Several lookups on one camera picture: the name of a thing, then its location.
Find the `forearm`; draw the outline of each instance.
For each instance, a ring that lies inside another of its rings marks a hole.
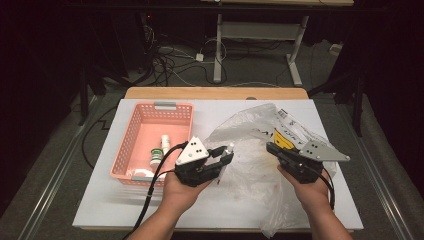
[[[169,240],[180,216],[180,213],[159,207],[131,234],[128,240]]]
[[[306,211],[314,240],[347,240],[352,239],[349,232],[333,213],[331,208]]]

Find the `basket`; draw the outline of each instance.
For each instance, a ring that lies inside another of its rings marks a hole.
[[[140,102],[134,107],[110,175],[126,185],[149,186],[154,174],[151,150],[161,148],[161,136],[168,135],[170,146],[188,141],[193,123],[190,103]],[[161,173],[175,168],[181,150],[172,152]],[[163,186],[163,174],[155,186]]]

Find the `basket handle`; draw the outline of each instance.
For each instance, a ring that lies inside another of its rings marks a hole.
[[[177,110],[176,102],[154,102],[156,110]]]

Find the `person's right hand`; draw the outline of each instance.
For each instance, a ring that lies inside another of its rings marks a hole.
[[[321,179],[317,179],[314,183],[301,184],[290,173],[278,165],[278,170],[293,185],[295,193],[299,201],[302,203],[303,209],[308,212],[319,210],[328,210],[330,204],[328,201],[328,187]],[[328,179],[325,171],[322,175]]]

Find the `table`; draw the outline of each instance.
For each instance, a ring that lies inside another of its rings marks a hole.
[[[207,137],[219,123],[231,117],[233,113],[269,102],[284,105],[285,110],[303,120],[302,122],[312,131],[325,137],[325,131],[315,105],[312,100],[307,99],[303,89],[130,88],[117,110],[73,226],[83,229],[127,230],[138,218],[143,204],[143,194],[147,192],[147,188],[122,185],[117,179],[109,176],[109,171],[132,112],[132,106],[140,99],[155,99],[155,101],[176,99],[193,103],[195,115],[192,133],[200,139]],[[336,194],[336,215],[348,229],[362,229],[361,220],[340,168],[333,180],[338,192]],[[150,216],[157,208],[160,194],[160,189],[156,188],[146,216]],[[258,226],[264,217],[266,217],[266,212],[263,207],[258,206],[257,202],[251,199],[241,201],[241,199],[231,198],[229,195],[223,194],[221,188],[211,185],[202,192],[195,206],[181,217],[177,229],[184,231],[259,231]],[[302,231],[308,227],[307,224],[298,224],[281,229],[281,231]]]
[[[253,3],[253,4],[279,4],[279,5],[324,5],[324,6],[352,6],[353,0],[223,0],[225,3]],[[222,14],[218,14],[216,33],[216,53],[214,63],[213,81],[221,82],[222,70],[222,38],[251,38],[270,40],[294,40],[293,51],[287,54],[287,64],[293,83],[297,87],[302,86],[302,80],[296,66],[296,57],[302,43],[303,34],[306,30],[309,16],[303,16],[300,24],[277,24],[277,23],[255,23],[255,22],[229,22],[222,21]]]

